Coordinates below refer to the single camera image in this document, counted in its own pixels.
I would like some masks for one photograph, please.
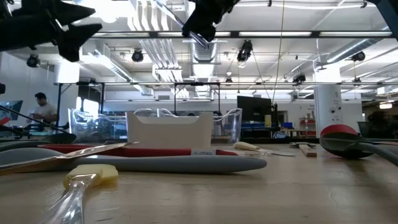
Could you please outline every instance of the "white shirt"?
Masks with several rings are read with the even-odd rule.
[[[37,106],[33,107],[32,109],[30,109],[29,113],[28,113],[29,117],[32,117],[31,114],[34,114],[34,113],[37,113],[37,114],[40,114],[43,116],[52,116],[52,115],[57,114],[57,109],[54,106],[52,106],[50,103],[47,103],[44,106],[37,105]]]

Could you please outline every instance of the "wooden block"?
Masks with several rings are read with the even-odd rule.
[[[317,150],[312,149],[308,145],[304,144],[299,144],[298,147],[301,149],[301,151],[307,156],[307,157],[316,157],[317,156]]]

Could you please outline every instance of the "dark hair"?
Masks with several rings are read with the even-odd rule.
[[[41,99],[47,99],[47,97],[45,96],[45,94],[44,93],[36,93],[35,94],[35,97],[37,98],[37,99],[39,99],[39,100],[41,100]]]

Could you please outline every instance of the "man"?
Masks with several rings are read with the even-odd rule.
[[[28,116],[37,120],[41,120],[47,124],[53,124],[57,121],[57,110],[54,106],[47,102],[47,97],[44,93],[35,94],[38,106],[29,110]],[[29,124],[37,124],[36,121],[27,119]]]

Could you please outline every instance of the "white label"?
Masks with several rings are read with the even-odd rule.
[[[191,156],[215,156],[216,151],[212,150],[202,150],[202,149],[192,149]]]

